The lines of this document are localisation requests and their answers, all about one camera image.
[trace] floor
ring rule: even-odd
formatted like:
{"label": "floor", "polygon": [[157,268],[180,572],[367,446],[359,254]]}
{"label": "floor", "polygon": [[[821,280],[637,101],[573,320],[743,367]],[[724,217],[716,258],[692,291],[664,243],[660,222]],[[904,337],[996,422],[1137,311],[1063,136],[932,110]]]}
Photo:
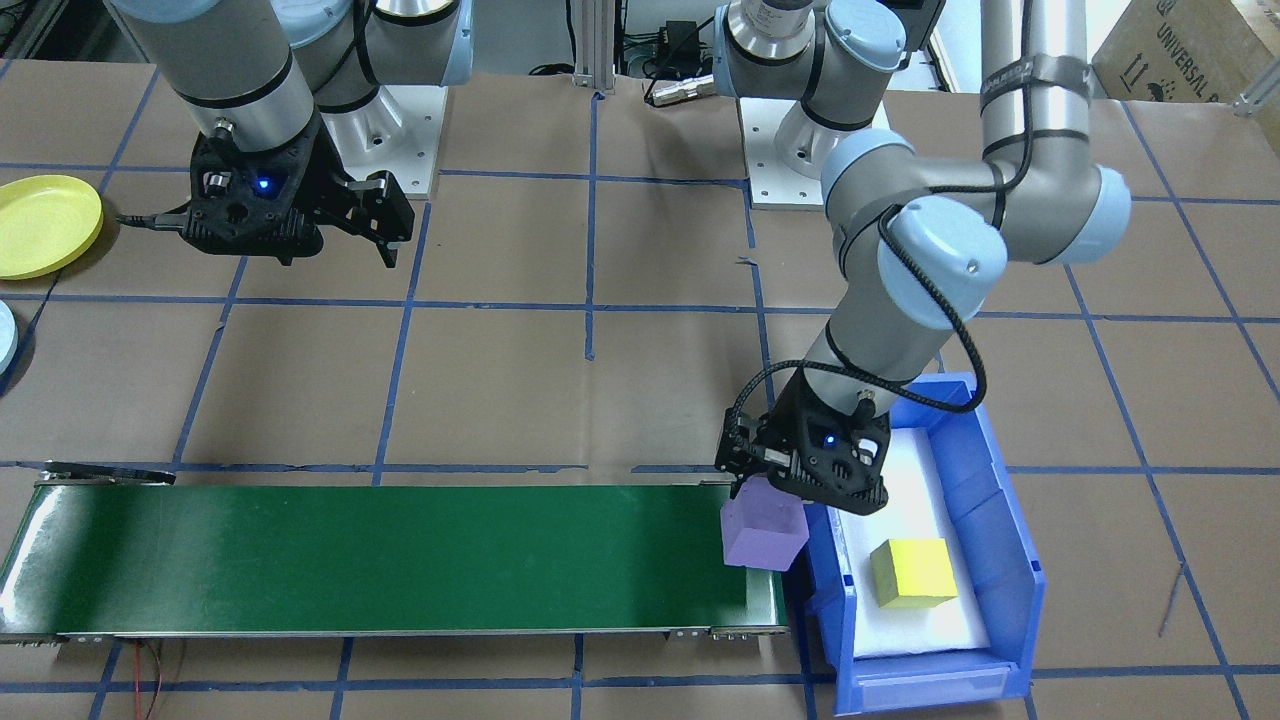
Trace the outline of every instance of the floor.
{"label": "floor", "polygon": [[[339,233],[282,269],[110,225],[58,275],[0,284],[28,338],[0,378],[0,536],[46,457],[182,483],[709,477],[727,400],[808,347],[842,281],[819,215],[746,206],[731,101],[653,110],[639,95],[495,76],[460,88],[396,270]],[[887,97],[936,155],[977,155],[975,105]],[[1280,717],[1280,161],[1224,108],[1097,101],[1093,128],[1135,195],[1126,240],[1096,265],[1011,268],[972,323],[1050,583],[1033,693],[892,717]],[[150,67],[0,64],[0,182],[67,173],[111,210],[166,209],[191,141]],[[943,361],[963,369],[954,350]],[[512,418],[535,421],[494,446],[484,430]],[[166,642],[159,708],[826,717],[832,669],[796,623],[730,643]],[[134,652],[0,648],[0,716],[129,717]]]}

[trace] yellow foam cube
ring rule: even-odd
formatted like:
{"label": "yellow foam cube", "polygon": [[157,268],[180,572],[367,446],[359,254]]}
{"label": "yellow foam cube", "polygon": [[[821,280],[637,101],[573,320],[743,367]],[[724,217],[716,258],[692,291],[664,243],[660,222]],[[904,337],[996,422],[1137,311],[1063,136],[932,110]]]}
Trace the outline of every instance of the yellow foam cube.
{"label": "yellow foam cube", "polygon": [[956,597],[947,541],[887,539],[872,552],[881,607],[936,607]]}

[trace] metal mounting plate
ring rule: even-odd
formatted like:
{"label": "metal mounting plate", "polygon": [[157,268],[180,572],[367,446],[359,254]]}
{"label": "metal mounting plate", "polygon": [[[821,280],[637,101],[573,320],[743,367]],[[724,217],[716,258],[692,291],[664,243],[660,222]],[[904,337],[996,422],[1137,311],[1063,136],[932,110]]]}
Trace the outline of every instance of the metal mounting plate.
{"label": "metal mounting plate", "polygon": [[[822,210],[822,183],[801,176],[782,161],[774,136],[795,100],[742,97],[742,150],[751,179],[751,208],[760,210]],[[887,128],[884,105],[876,110],[872,127]]]}
{"label": "metal mounting plate", "polygon": [[404,111],[406,137],[374,147],[361,158],[343,158],[347,172],[365,179],[376,170],[390,170],[410,200],[429,200],[435,188],[440,132],[449,88],[431,85],[387,86]]}

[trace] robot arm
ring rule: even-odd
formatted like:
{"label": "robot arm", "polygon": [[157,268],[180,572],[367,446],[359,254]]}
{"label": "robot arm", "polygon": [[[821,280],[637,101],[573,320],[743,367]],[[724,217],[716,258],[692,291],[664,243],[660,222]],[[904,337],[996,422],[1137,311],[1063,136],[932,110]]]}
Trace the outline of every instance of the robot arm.
{"label": "robot arm", "polygon": [[381,81],[465,82],[470,0],[109,1],[200,128],[191,200],[123,224],[285,265],[317,254],[319,225],[330,224],[394,266],[413,210],[392,173],[346,172],[320,111],[370,104]]}
{"label": "robot arm", "polygon": [[716,12],[716,91],[796,100],[778,129],[783,161],[812,178],[850,132],[872,123],[908,58],[899,17],[874,0],[735,0]]}
{"label": "robot arm", "polygon": [[822,186],[849,291],[805,360],[788,365],[801,369],[771,413],[753,420],[741,402],[726,413],[718,468],[740,479],[767,471],[780,489],[874,512],[888,498],[879,468],[890,407],[952,332],[974,363],[977,396],[913,400],[951,411],[982,401],[986,377],[963,322],[1006,261],[1092,261],[1119,242],[1130,196],[1119,173],[1091,160],[1083,13],[1078,0],[983,3],[983,160],[919,158],[872,128],[831,152]]}

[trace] cable strap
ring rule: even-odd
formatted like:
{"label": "cable strap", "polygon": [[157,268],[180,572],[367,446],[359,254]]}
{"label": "cable strap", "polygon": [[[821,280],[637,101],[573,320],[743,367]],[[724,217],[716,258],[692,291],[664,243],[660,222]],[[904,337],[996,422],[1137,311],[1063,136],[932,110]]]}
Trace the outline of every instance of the cable strap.
{"label": "cable strap", "polygon": [[1089,97],[1089,64],[1071,55],[1033,55],[1000,68],[982,83],[980,108],[1005,95],[1032,85],[1065,87]]}

